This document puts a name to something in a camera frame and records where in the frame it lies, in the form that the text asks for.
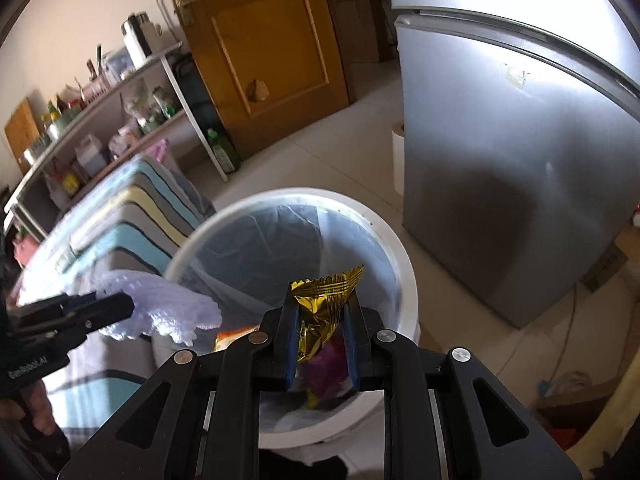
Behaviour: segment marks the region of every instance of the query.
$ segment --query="door handle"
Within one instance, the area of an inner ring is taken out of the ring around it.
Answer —
[[[196,20],[193,17],[193,11],[190,5],[200,0],[174,0],[175,7],[180,14],[180,20],[183,25],[194,25]]]
[[[267,83],[265,83],[262,79],[254,79],[249,83],[244,92],[246,94],[246,98],[249,99],[252,103],[261,103],[265,101],[267,97],[269,97],[269,89],[267,88]]]

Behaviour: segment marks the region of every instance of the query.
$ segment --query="wall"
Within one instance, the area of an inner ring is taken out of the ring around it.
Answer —
[[[65,84],[75,85],[74,76],[87,82],[86,60],[91,57],[95,64],[98,43],[103,52],[124,46],[120,25],[132,12],[148,12],[153,22],[164,29],[169,25],[184,40],[171,0],[160,1],[168,9],[169,24],[156,0],[31,0],[0,46],[0,126],[25,96],[37,121],[47,100]],[[168,33],[164,36],[167,44],[175,43]],[[14,186],[21,177],[3,130],[0,186]]]

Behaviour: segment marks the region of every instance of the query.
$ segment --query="gold snack wrapper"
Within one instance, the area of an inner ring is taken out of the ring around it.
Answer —
[[[341,309],[356,287],[364,266],[341,274],[301,280],[291,284],[291,293],[302,306],[298,362],[316,355],[340,325]]]

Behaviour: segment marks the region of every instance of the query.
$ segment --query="metal screw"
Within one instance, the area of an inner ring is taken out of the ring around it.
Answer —
[[[261,332],[260,330],[258,330],[257,332],[251,332],[249,334],[249,342],[253,343],[254,345],[261,345],[262,343],[265,343],[268,338],[269,336],[267,335],[267,333]]]
[[[379,330],[376,334],[378,341],[382,341],[383,343],[391,343],[396,340],[396,333],[393,330]]]
[[[471,359],[471,352],[466,348],[454,348],[451,352],[451,356],[461,363],[466,363]]]
[[[180,350],[176,355],[174,355],[174,361],[179,365],[190,363],[192,359],[193,354],[188,350]]]

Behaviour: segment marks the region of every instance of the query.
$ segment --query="refrigerator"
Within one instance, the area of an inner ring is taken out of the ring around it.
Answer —
[[[404,226],[521,328],[640,201],[637,17],[624,0],[392,5],[406,10]]]

